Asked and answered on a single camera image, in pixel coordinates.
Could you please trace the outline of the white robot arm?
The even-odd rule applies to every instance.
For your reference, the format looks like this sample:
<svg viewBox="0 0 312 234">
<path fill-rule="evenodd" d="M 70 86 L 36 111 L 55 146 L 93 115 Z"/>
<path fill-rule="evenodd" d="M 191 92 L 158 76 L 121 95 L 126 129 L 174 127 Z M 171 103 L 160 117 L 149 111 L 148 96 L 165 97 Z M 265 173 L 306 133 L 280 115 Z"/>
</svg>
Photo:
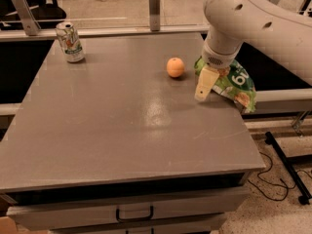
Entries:
<svg viewBox="0 0 312 234">
<path fill-rule="evenodd" d="M 215 68 L 238 60 L 260 97 L 312 98 L 312 19 L 278 6 L 279 0 L 205 0 L 210 25 L 202 58 Z"/>
</svg>

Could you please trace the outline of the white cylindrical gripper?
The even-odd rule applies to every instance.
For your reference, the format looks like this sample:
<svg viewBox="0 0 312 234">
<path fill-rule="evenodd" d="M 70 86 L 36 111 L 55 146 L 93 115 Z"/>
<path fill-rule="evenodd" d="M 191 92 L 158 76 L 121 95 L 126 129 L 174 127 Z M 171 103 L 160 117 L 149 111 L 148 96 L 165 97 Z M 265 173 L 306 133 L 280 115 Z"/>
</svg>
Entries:
<svg viewBox="0 0 312 234">
<path fill-rule="evenodd" d="M 219 72 L 216 69 L 229 66 L 237 54 L 238 49 L 236 48 L 203 47 L 202 59 L 208 65 L 204 66 L 200 72 L 194 96 L 196 100 L 206 100 L 219 77 Z"/>
</svg>

